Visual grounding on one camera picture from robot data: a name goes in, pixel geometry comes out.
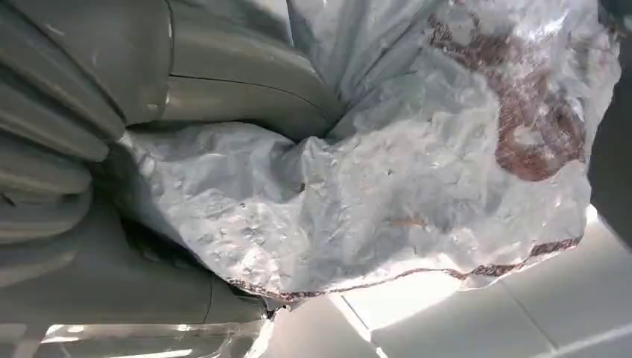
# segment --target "brown stain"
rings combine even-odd
[[[425,221],[414,220],[414,219],[393,220],[391,224],[393,226],[405,226],[405,227],[418,227],[418,226],[427,227],[428,226],[428,224],[426,224]]]
[[[533,45],[509,33],[483,34],[479,18],[470,15],[475,29],[468,45],[454,41],[450,27],[434,14],[428,20],[432,29],[429,44],[483,75],[498,96],[496,162],[522,180],[542,181],[572,160],[584,161],[584,123],[560,93],[548,88],[549,68],[533,56]],[[508,78],[500,69],[504,65],[520,65],[531,71],[520,78]],[[543,142],[518,143],[515,132],[523,127],[539,134]]]

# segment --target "wrinkled plastic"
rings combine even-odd
[[[50,326],[39,357],[259,358],[274,324],[88,324]]]
[[[620,76],[596,0],[289,5],[344,118],[298,145],[239,123],[128,132],[129,215],[287,301],[424,271],[481,287],[579,243]]]

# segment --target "plastic wrap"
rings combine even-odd
[[[156,357],[259,358],[273,323],[56,324],[48,328],[34,358]]]
[[[239,123],[128,132],[129,215],[287,301],[424,271],[481,287],[579,243],[620,76],[596,0],[289,5],[344,118],[297,145]]]

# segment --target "plastic bag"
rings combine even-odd
[[[298,145],[239,123],[128,132],[129,215],[286,301],[425,271],[481,287],[579,243],[620,76],[596,0],[289,5],[344,118]]]

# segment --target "dark gray panel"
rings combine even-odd
[[[91,191],[65,195],[45,204],[0,201],[0,244],[59,235],[77,225],[88,213]]]
[[[107,145],[79,125],[77,119],[64,116],[44,101],[38,101],[27,87],[19,90],[17,79],[1,69],[0,76],[1,129],[61,154],[91,161],[105,159]]]
[[[96,203],[62,236],[3,248],[0,277],[30,275],[0,289],[0,322],[202,323],[212,275],[146,260],[129,239],[114,211]],[[48,258],[55,261],[41,267]]]
[[[89,74],[127,123],[162,112],[171,64],[168,5],[162,0],[12,0]]]
[[[0,131],[0,186],[44,194],[85,192],[91,177],[79,162]]]
[[[314,105],[331,126],[338,121],[341,106],[337,98],[302,54],[208,11],[177,2],[171,8],[175,31],[173,75],[289,92]]]
[[[251,119],[296,141],[324,135],[332,126],[316,107],[289,92],[253,84],[178,77],[169,78],[169,100],[162,119]]]
[[[105,135],[114,139],[122,135],[122,119],[79,68],[4,5],[0,5],[0,44],[0,63],[24,81],[57,99]]]

